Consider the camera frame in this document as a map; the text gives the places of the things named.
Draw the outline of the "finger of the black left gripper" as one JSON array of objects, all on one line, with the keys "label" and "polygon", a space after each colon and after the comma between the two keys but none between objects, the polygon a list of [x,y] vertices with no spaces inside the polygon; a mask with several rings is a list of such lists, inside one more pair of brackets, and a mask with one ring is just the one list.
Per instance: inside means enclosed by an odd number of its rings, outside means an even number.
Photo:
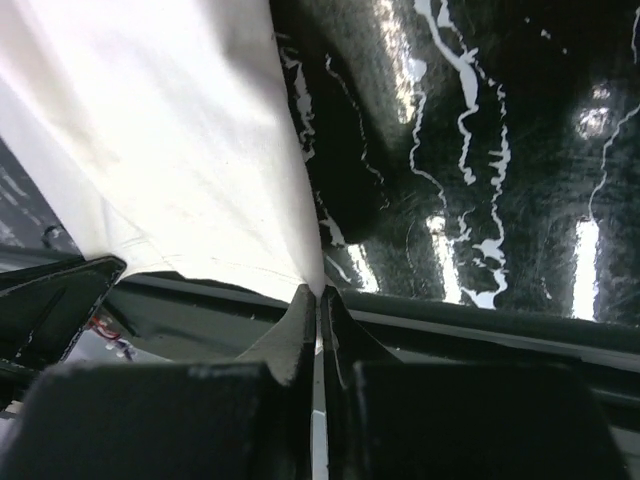
[{"label": "finger of the black left gripper", "polygon": [[72,259],[1,275],[1,360],[42,370],[64,359],[126,263]]}]

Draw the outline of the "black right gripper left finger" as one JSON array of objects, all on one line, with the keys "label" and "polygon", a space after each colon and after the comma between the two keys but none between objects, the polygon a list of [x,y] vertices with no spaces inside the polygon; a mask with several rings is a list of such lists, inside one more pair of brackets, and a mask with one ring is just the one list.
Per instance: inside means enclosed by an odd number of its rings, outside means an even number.
[{"label": "black right gripper left finger", "polygon": [[257,433],[255,479],[312,476],[311,418],[316,341],[316,296],[297,288],[281,319],[237,360],[270,373]]}]

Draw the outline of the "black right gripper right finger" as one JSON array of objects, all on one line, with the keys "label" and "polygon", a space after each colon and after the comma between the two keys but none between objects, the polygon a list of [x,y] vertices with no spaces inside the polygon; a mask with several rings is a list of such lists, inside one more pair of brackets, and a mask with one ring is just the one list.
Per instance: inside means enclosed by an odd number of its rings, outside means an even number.
[{"label": "black right gripper right finger", "polygon": [[320,300],[320,333],[327,420],[328,473],[331,479],[364,479],[369,421],[366,365],[400,365],[351,315],[338,290],[327,287]]}]

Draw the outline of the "white t shirt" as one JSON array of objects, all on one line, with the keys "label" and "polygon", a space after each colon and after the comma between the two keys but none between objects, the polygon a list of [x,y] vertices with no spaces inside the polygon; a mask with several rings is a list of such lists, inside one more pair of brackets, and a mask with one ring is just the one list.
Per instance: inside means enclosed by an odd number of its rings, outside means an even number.
[{"label": "white t shirt", "polygon": [[325,287],[265,1],[5,1],[1,137],[88,258]]}]

